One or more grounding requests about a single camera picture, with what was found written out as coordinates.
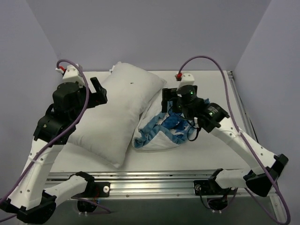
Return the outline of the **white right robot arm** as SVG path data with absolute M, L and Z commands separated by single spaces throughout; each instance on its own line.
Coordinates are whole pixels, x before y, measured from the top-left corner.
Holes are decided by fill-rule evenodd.
M 277 181 L 288 158 L 265 149 L 239 127 L 229 113 L 216 103 L 197 97 L 197 86 L 185 85 L 180 88 L 162 90 L 162 112 L 171 109 L 194 122 L 195 128 L 212 134 L 249 166 L 248 169 L 216 170 L 208 179 L 208 188 L 217 194 L 223 189 L 247 188 L 258 196 L 266 197 L 273 183 Z

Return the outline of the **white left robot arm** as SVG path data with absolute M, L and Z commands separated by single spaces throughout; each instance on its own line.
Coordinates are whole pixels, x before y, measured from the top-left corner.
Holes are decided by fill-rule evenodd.
M 69 198 L 96 193 L 95 179 L 86 172 L 77 172 L 66 181 L 45 188 L 54 161 L 76 130 L 84 109 L 107 103 L 106 89 L 96 77 L 90 81 L 96 90 L 94 93 L 78 82 L 64 82 L 57 87 L 52 95 L 53 103 L 37 123 L 20 179 L 9 195 L 0 200 L 1 210 L 15 214 L 27 224 L 43 224 L 56 207 Z

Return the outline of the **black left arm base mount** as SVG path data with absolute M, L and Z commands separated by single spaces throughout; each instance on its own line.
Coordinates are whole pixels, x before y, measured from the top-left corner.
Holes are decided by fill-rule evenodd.
M 110 195 L 110 182 L 93 182 L 88 185 L 86 197 L 88 198 L 104 198 Z

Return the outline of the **blue houndstooth pillow with pillowcase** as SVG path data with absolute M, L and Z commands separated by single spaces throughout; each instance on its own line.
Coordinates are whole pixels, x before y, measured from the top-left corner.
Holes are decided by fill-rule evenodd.
M 132 145 L 140 151 L 159 151 L 176 148 L 195 138 L 196 126 L 183 115 L 174 113 L 172 103 L 167 112 L 161 112 L 162 92 L 159 91 L 148 103 L 135 128 Z

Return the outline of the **white pillow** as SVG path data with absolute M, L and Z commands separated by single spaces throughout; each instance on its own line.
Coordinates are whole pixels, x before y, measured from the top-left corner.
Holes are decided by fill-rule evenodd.
M 120 168 L 140 115 L 165 84 L 151 72 L 118 62 L 102 83 L 107 103 L 87 109 L 68 142 Z

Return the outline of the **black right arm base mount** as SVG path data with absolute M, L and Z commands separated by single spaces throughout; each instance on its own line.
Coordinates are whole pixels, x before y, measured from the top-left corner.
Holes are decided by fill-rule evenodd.
M 194 180 L 194 193 L 197 196 L 209 195 L 233 195 L 235 190 L 232 188 L 221 189 L 219 187 L 211 187 L 208 180 Z

